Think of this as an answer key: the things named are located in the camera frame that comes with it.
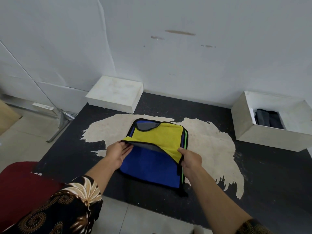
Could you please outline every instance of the hand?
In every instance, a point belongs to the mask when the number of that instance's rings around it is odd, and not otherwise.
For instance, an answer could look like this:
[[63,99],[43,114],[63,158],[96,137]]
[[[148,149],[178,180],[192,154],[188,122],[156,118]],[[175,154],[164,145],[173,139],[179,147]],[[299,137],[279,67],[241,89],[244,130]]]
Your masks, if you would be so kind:
[[183,167],[184,175],[189,179],[194,171],[201,168],[201,156],[183,148],[179,148],[178,152],[184,156],[181,166]]
[[117,170],[122,165],[123,160],[132,151],[133,145],[117,141],[106,149],[105,159],[111,163],[112,168]]

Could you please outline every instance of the person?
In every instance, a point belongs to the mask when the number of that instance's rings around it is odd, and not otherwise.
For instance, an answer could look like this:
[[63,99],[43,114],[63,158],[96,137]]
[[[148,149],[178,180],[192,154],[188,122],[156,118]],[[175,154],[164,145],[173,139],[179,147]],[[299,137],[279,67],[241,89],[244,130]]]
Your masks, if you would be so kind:
[[[21,218],[3,233],[91,233],[99,217],[102,197],[111,176],[133,145],[117,141],[106,156],[84,176],[77,177],[40,208]],[[201,156],[179,148],[181,163],[214,234],[271,233],[232,201],[201,166]]]

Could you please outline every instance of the microfiber towel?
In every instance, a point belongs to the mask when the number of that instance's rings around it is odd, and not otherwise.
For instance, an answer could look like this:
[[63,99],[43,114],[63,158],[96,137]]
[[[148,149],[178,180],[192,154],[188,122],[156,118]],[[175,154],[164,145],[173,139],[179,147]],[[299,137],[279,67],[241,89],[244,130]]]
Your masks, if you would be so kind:
[[179,147],[187,148],[185,128],[168,122],[137,119],[123,141],[134,145],[120,170],[143,181],[181,188],[184,176]]

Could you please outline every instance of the red chair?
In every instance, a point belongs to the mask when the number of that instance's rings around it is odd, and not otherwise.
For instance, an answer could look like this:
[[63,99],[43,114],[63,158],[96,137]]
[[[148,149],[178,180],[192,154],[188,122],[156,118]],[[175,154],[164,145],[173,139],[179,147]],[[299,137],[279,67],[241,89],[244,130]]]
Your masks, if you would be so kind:
[[31,173],[37,162],[18,162],[0,173],[0,233],[39,208],[64,184]]

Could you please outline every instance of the person's left hand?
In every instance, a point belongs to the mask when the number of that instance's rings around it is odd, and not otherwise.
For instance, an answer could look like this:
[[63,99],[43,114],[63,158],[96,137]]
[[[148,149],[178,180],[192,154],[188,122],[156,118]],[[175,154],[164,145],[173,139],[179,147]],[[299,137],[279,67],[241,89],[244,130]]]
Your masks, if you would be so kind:
[[131,152],[133,145],[117,141],[106,149],[105,158],[111,162],[112,168],[117,170],[122,165],[123,160]]

